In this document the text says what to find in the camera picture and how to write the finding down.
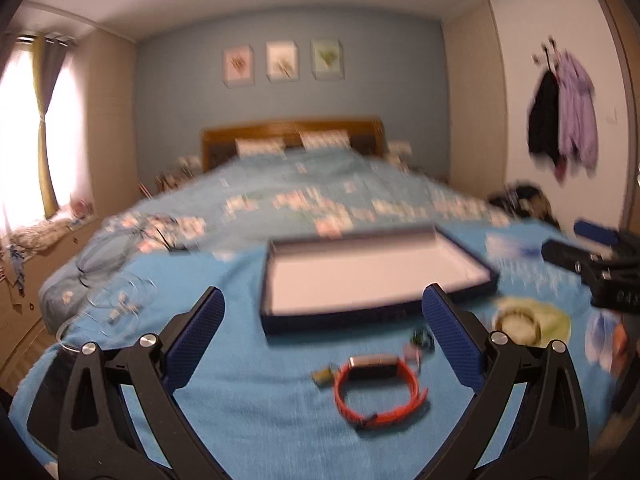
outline pillow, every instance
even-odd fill
[[[236,139],[236,151],[240,158],[246,156],[284,154],[284,138],[273,137],[271,139]]]
[[[351,147],[347,130],[300,132],[300,139],[305,150],[316,150],[318,148],[343,148],[348,150]]]

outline ceiling trim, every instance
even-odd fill
[[[121,32],[118,32],[117,30],[113,30],[112,28],[105,27],[104,25],[101,25],[100,23],[96,23],[96,22],[94,22],[94,20],[90,20],[89,18],[85,18],[84,16],[80,16],[79,14],[74,14],[72,12],[68,12],[66,10],[59,9],[57,7],[48,6],[48,5],[45,5],[45,4],[39,4],[39,3],[36,3],[36,2],[30,2],[29,0],[24,0],[22,2],[21,7],[27,7],[29,9],[36,9],[36,10],[43,10],[45,12],[50,12],[51,14],[56,14],[58,16],[62,16],[63,18],[69,18],[70,20],[76,20],[76,22],[84,23],[85,25],[89,25],[90,27],[99,28],[100,30],[103,30],[104,32],[108,32],[109,34],[113,34],[114,36],[118,36],[119,38],[122,38],[123,40],[127,40],[127,41],[130,41],[133,44],[137,44],[137,41],[134,40],[133,38],[130,38],[129,36],[126,36],[125,34],[122,34]]]

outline window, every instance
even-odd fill
[[[82,139],[81,99],[70,55],[58,75],[46,121],[49,171],[63,208],[76,187]],[[44,219],[38,180],[39,124],[31,49],[18,44],[0,79],[0,235]]]

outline black case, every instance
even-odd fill
[[[341,238],[318,238],[318,237],[302,237],[288,238],[286,240],[271,240],[269,243],[268,255],[266,258],[265,269],[262,278],[262,294],[260,297],[260,320],[262,329],[266,335],[277,335],[288,332],[303,332],[316,330],[336,330],[339,328],[350,328],[363,324],[384,323],[396,320],[402,320],[409,316],[419,316],[422,313],[422,298],[417,296],[415,300],[404,303],[385,304],[381,306],[372,306],[370,308],[359,308],[357,310],[341,310],[340,312],[329,312],[322,314],[303,314],[299,316],[276,316],[269,312],[268,303],[268,286],[270,266],[281,248],[287,248],[290,251],[296,245],[323,244],[330,246],[332,244],[341,244],[349,240],[366,240],[393,237],[396,235],[406,234],[427,234],[438,233],[450,240],[454,245],[460,248],[462,253],[474,260],[481,267],[489,272],[489,279],[479,285],[461,288],[460,290],[452,290],[447,293],[451,301],[461,303],[463,301],[474,300],[490,296],[495,293],[498,287],[498,278],[500,273],[493,267],[489,266],[480,256],[468,250],[451,234],[437,225],[419,228],[403,228],[403,229],[387,229],[369,233],[346,234]]]

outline coat rack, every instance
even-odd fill
[[[542,44],[542,50],[544,50],[545,55],[544,57],[540,57],[538,56],[538,54],[534,54],[533,55],[533,62],[536,65],[542,65],[545,60],[546,60],[546,64],[549,67],[549,70],[551,70],[551,65],[553,62],[553,66],[555,69],[558,68],[559,62],[558,62],[558,44],[556,43],[556,40],[554,40],[554,38],[552,36],[549,36],[549,40],[548,40],[549,44],[551,45],[551,47],[553,48],[553,52],[551,53],[549,51],[549,47],[546,43]]]

